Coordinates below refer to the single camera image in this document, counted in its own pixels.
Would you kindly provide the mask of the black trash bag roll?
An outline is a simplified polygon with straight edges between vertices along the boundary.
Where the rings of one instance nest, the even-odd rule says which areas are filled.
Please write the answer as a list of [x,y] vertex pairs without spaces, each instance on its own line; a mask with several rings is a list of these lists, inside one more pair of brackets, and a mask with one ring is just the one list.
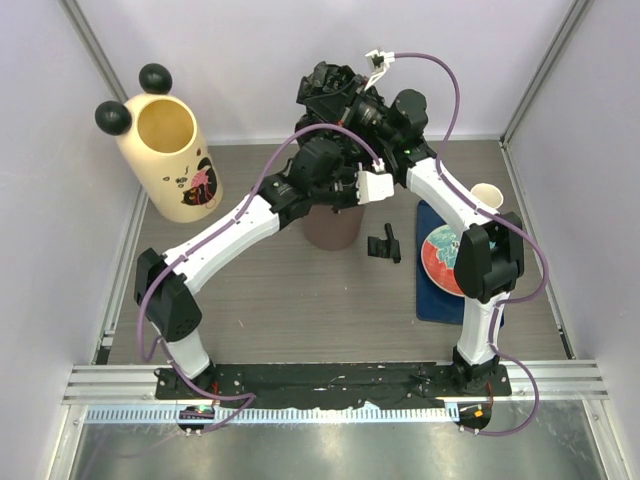
[[393,227],[390,223],[384,224],[386,237],[384,239],[374,236],[367,238],[367,254],[369,257],[391,259],[395,264],[401,262],[400,243],[395,238]]

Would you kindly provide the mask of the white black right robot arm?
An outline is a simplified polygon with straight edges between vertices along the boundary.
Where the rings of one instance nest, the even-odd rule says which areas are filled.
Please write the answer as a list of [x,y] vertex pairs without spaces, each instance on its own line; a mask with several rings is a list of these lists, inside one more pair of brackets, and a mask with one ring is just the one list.
[[455,280],[465,297],[461,337],[453,349],[451,380],[472,395],[496,374],[493,347],[503,305],[524,273],[521,219],[476,200],[448,171],[424,139],[425,96],[400,91],[392,102],[348,67],[300,83],[297,101],[313,124],[340,125],[363,138],[382,158],[395,183],[418,195],[448,224],[459,243]]

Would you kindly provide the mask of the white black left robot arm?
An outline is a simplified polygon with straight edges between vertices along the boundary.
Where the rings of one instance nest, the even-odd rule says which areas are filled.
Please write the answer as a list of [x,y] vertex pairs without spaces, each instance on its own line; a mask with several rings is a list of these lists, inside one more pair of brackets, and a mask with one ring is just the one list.
[[335,138],[304,143],[285,168],[259,178],[227,215],[163,254],[149,248],[137,260],[134,299],[148,320],[190,398],[205,397],[213,385],[213,362],[198,327],[203,314],[196,295],[224,266],[257,242],[307,216],[316,205],[355,207],[362,157]]

